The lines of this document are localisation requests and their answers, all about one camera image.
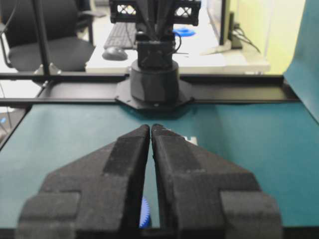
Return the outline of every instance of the computer keyboard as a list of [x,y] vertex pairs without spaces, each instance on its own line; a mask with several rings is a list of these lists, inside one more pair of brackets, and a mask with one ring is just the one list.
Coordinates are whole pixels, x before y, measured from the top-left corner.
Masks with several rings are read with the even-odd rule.
[[117,22],[113,26],[112,31],[104,44],[104,48],[117,46],[123,49],[133,49],[134,46],[132,44],[135,42],[135,34],[135,23]]

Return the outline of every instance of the black frame post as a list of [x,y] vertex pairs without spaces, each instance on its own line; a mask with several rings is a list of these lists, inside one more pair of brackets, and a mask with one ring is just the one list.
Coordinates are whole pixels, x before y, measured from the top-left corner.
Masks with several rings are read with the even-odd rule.
[[38,39],[41,62],[43,65],[43,73],[45,76],[49,76],[50,75],[50,68],[49,68],[50,55],[49,55],[48,40],[46,36],[42,0],[31,0],[31,2],[32,2],[33,12],[34,12],[36,36]]

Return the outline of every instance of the black cylindrical mount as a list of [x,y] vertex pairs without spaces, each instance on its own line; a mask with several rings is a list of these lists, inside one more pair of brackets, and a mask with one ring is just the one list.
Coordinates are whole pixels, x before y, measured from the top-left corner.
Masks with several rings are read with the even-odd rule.
[[132,63],[130,78],[131,94],[141,101],[168,104],[178,99],[179,72],[175,61],[167,70],[142,70],[136,60]]

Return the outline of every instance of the white desk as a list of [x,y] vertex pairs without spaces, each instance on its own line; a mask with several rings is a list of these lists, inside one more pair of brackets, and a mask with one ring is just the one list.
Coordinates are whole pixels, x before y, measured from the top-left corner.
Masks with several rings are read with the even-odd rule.
[[[187,26],[195,30],[195,36],[182,38],[179,52],[189,53],[189,55],[173,55],[173,59],[179,64],[181,74],[245,74],[264,73],[270,70],[269,62],[249,45],[244,45],[243,50],[199,56],[198,52],[218,45],[212,26],[209,24],[206,9],[201,9],[199,22],[197,27]],[[87,63],[86,72],[124,74],[137,59],[137,52],[134,50],[126,51],[129,56],[126,61],[107,61],[102,58],[103,46],[112,27],[110,22],[105,23],[104,37],[97,40],[97,47]]]

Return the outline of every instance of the mounting plate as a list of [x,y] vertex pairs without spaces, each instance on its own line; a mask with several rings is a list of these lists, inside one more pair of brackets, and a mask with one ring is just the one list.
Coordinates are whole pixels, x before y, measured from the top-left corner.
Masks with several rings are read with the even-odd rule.
[[178,84],[179,95],[176,103],[173,104],[146,103],[134,98],[131,94],[130,78],[117,84],[115,100],[141,111],[173,111],[175,108],[194,100],[192,85],[181,80],[179,80]]

